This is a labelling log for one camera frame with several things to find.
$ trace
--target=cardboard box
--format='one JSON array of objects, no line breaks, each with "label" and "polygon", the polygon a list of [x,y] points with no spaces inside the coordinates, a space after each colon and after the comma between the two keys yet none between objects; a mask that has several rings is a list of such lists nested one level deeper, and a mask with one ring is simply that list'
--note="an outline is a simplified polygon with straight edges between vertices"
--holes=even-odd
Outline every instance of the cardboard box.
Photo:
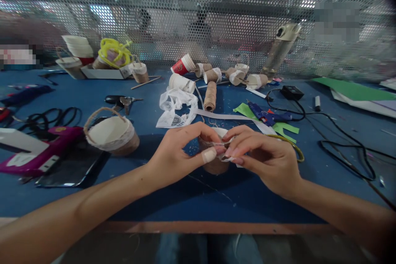
[{"label": "cardboard box", "polygon": [[128,65],[120,69],[93,69],[92,64],[88,64],[81,71],[88,79],[126,79],[132,75]]}]

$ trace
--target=metal mesh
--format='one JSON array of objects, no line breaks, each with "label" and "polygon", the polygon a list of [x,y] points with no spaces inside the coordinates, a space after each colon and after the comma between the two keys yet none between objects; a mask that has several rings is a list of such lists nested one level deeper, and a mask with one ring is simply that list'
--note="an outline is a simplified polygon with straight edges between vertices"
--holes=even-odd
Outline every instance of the metal mesh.
[{"label": "metal mesh", "polygon": [[[359,41],[318,41],[316,2],[358,3]],[[228,68],[247,53],[259,72],[278,27],[301,21],[306,38],[279,75],[377,81],[396,75],[395,12],[391,0],[0,0],[0,31],[3,39],[42,45],[47,55],[65,46],[63,34],[87,37],[94,50],[101,38],[133,40],[131,52],[148,67],[190,53],[195,62]]]}]

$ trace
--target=table edge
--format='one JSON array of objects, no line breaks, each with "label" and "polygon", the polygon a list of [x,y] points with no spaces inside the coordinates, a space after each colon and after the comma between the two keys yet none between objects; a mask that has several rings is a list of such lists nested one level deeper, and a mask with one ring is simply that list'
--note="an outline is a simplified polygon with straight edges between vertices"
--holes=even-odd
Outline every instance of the table edge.
[{"label": "table edge", "polygon": [[[0,218],[0,227],[7,225],[16,217]],[[330,224],[262,224],[230,222],[118,222],[106,221],[97,231],[107,233],[211,233],[211,234],[341,234]]]}]

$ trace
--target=pink device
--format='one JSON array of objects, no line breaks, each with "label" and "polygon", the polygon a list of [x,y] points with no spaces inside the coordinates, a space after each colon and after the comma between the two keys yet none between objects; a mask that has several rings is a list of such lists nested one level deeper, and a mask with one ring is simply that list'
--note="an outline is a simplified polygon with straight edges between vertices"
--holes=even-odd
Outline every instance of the pink device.
[{"label": "pink device", "polygon": [[[13,146],[16,139],[25,141],[29,152],[17,153],[0,163],[0,172],[21,175],[24,177],[39,177],[43,175],[57,160],[61,158],[65,150],[79,137],[83,136],[82,127],[53,127],[48,132],[58,135],[54,141],[44,142],[28,136],[15,129],[0,129],[1,140],[8,146]],[[14,147],[21,148],[20,142]]]}]

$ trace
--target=black marker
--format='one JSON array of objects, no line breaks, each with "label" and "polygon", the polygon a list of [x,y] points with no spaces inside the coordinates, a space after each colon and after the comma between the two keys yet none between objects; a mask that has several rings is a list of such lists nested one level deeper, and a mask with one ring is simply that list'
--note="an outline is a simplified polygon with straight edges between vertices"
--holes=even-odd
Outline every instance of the black marker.
[{"label": "black marker", "polygon": [[315,97],[315,111],[321,110],[321,98],[319,96]]}]

